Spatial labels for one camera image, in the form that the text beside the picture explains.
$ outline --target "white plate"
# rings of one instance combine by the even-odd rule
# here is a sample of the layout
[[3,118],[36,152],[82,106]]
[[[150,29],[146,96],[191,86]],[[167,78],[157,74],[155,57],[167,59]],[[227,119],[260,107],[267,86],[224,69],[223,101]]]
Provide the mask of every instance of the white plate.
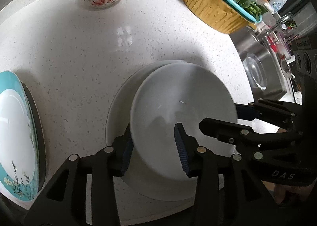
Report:
[[134,147],[146,166],[167,181],[192,182],[182,169],[174,140],[174,126],[215,154],[230,157],[235,147],[203,135],[199,122],[210,117],[237,122],[237,112],[225,85],[212,72],[190,63],[168,64],[141,84],[131,107]]
[[[150,64],[134,73],[121,86],[111,103],[106,122],[106,143],[111,145],[115,137],[124,134],[130,122],[130,109],[135,93],[142,82],[156,69],[181,60],[166,60]],[[195,195],[196,182],[171,181],[157,175],[140,159],[138,153],[132,152],[128,171],[123,181],[138,193],[156,200],[177,201]]]
[[38,192],[38,149],[33,116],[18,77],[0,73],[0,181],[16,198]]

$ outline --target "spray bottle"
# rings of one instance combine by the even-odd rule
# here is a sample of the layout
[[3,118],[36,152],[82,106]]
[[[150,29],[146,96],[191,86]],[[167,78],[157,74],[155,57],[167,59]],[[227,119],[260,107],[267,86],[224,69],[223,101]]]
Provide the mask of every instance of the spray bottle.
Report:
[[287,0],[270,0],[269,4],[274,8],[275,12],[279,11]]

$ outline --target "white speckled countertop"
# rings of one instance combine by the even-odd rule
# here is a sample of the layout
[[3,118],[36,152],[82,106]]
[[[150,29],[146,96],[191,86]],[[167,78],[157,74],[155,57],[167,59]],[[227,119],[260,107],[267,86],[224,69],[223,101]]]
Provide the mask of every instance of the white speckled countertop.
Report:
[[[30,89],[42,120],[49,180],[72,153],[106,145],[111,101],[146,64],[182,59],[200,64],[226,85],[234,102],[253,101],[241,60],[228,35],[192,14],[182,0],[121,0],[89,10],[80,0],[14,0],[0,11],[0,71],[14,71]],[[270,132],[253,122],[258,132]],[[25,208],[31,203],[10,197]],[[181,211],[193,200],[163,202],[115,179],[123,225]]]

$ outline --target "stainless steel sink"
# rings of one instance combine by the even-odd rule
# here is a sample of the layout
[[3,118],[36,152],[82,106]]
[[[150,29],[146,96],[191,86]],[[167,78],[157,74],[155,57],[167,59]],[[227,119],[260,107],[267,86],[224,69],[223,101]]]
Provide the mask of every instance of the stainless steel sink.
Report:
[[254,32],[247,27],[230,34],[230,37],[242,62],[248,53],[253,53],[263,66],[267,85],[265,89],[251,88],[254,100],[259,98],[279,100],[282,98],[287,93],[287,88],[277,56],[271,48],[263,46],[255,37]]

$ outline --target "floral plate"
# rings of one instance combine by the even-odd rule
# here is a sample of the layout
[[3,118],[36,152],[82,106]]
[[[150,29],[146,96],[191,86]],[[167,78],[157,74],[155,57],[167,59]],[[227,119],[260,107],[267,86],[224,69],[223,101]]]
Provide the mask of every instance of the floral plate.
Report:
[[22,201],[39,188],[38,147],[33,115],[19,78],[0,73],[0,181]]

